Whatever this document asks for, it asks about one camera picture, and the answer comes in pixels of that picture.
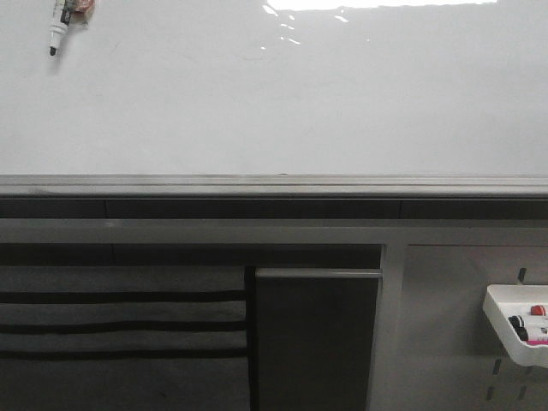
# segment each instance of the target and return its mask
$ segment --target white plastic holder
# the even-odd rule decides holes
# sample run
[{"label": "white plastic holder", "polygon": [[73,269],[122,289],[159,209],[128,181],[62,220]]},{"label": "white plastic holder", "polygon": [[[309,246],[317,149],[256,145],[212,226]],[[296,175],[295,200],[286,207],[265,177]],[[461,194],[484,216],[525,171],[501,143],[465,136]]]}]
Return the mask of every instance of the white plastic holder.
[{"label": "white plastic holder", "polygon": [[548,345],[523,342],[508,321],[513,315],[529,315],[530,307],[536,305],[548,306],[548,285],[493,284],[487,287],[483,311],[513,362],[548,368]]}]

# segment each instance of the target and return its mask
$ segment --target whiteboard marker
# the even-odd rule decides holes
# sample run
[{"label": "whiteboard marker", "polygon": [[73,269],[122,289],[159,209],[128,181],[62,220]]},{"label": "whiteboard marker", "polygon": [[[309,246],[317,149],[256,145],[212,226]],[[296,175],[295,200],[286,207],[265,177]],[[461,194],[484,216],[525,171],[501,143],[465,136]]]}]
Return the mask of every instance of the whiteboard marker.
[{"label": "whiteboard marker", "polygon": [[518,327],[548,327],[548,317],[540,315],[513,315],[508,321],[514,328]]},{"label": "whiteboard marker", "polygon": [[56,0],[51,19],[50,56],[55,56],[61,40],[69,30],[70,17],[74,10],[75,0]]}]

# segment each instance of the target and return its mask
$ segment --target white board surface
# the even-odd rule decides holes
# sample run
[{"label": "white board surface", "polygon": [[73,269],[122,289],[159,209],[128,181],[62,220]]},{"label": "white board surface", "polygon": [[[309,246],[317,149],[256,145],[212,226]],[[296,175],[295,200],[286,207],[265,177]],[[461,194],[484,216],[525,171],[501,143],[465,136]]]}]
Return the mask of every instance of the white board surface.
[{"label": "white board surface", "polygon": [[0,174],[548,176],[546,2],[102,0],[58,58],[53,3],[0,0]]}]

